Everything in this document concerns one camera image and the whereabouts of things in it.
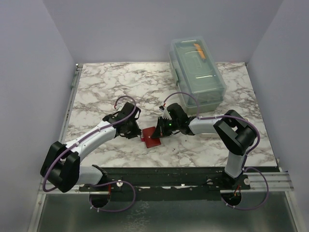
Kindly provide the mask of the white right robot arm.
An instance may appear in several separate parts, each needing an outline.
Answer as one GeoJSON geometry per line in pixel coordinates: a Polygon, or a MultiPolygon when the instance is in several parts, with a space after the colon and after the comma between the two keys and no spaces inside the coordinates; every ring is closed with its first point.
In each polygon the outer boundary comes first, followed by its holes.
{"type": "Polygon", "coordinates": [[[229,151],[222,184],[227,189],[239,185],[248,154],[260,142],[258,129],[236,111],[212,117],[188,117],[186,113],[172,113],[168,118],[160,116],[152,139],[163,138],[179,131],[185,135],[216,133],[229,151]]]}

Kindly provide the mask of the red leather card holder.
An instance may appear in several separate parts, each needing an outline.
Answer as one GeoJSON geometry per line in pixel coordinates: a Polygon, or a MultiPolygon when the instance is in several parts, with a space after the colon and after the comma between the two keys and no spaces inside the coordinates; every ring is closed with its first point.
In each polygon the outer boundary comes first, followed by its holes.
{"type": "Polygon", "coordinates": [[[145,128],[142,129],[142,137],[141,137],[141,141],[145,142],[145,145],[147,148],[152,148],[155,146],[159,146],[161,145],[160,139],[159,138],[152,138],[152,134],[155,131],[155,127],[149,127],[149,128],[145,128]]]}

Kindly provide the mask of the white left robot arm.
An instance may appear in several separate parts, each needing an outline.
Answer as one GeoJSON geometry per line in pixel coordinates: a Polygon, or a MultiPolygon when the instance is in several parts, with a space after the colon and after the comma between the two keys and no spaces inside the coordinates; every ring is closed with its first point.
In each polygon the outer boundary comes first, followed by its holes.
{"type": "Polygon", "coordinates": [[[42,189],[55,189],[65,193],[75,185],[91,185],[95,190],[106,188],[106,172],[96,165],[81,167],[81,162],[92,151],[118,136],[128,139],[141,135],[137,118],[116,121],[112,115],[106,116],[99,124],[82,136],[65,144],[53,143],[41,168],[44,177],[42,189]]]}

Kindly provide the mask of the white plastic tray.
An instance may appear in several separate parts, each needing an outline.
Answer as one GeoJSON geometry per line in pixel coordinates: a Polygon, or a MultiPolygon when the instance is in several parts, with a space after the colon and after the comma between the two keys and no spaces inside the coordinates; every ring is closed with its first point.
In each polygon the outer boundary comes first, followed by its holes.
{"type": "Polygon", "coordinates": [[[215,139],[220,138],[220,136],[216,133],[202,133],[199,136],[202,138],[215,138],[215,139]]]}

